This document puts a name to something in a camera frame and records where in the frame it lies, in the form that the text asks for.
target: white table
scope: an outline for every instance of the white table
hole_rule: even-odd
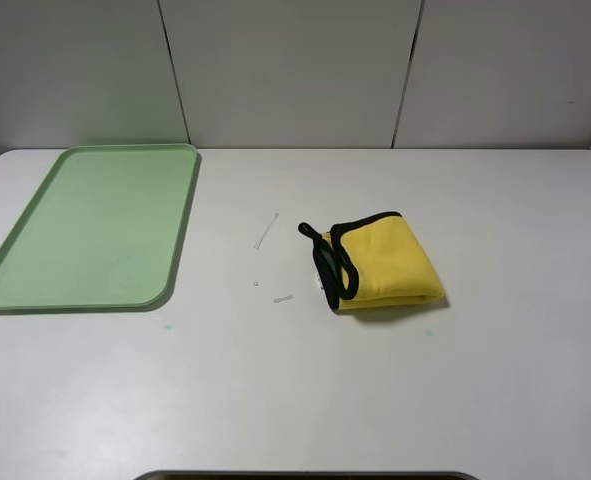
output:
[[[591,479],[591,152],[201,153],[166,305],[0,316],[0,479]],[[0,158],[0,243],[58,154]],[[297,224],[391,209],[450,306],[331,313]]]

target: yellow cloth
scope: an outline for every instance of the yellow cloth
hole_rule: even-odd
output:
[[[330,249],[333,248],[331,233],[324,233],[321,238]],[[355,296],[339,299],[340,310],[425,304],[444,296],[442,284],[430,260],[399,214],[393,212],[372,223],[345,231],[339,236],[339,243],[359,277]],[[346,268],[341,268],[341,272],[343,287],[348,289],[349,274]]]

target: white wall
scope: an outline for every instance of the white wall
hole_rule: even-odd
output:
[[[0,153],[185,142],[155,0],[0,0]]]
[[[426,0],[396,147],[591,142],[591,0]]]
[[[162,0],[200,147],[391,145],[419,0]]]

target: green tray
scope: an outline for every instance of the green tray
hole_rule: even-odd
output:
[[[0,247],[0,310],[144,307],[171,281],[197,151],[63,152]]]

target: black trim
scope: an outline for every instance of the black trim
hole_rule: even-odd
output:
[[[401,217],[399,212],[383,212],[377,215],[357,220],[355,222],[338,223],[333,225],[330,230],[330,245],[324,238],[308,223],[300,223],[297,229],[299,232],[313,240],[313,261],[324,286],[324,293],[328,306],[336,310],[339,308],[339,299],[351,300],[357,295],[359,290],[359,273],[353,265],[351,257],[342,245],[342,235],[352,230],[370,225],[382,218]],[[326,259],[324,252],[332,259],[334,265]],[[344,287],[342,281],[342,269],[348,276],[348,288]]]

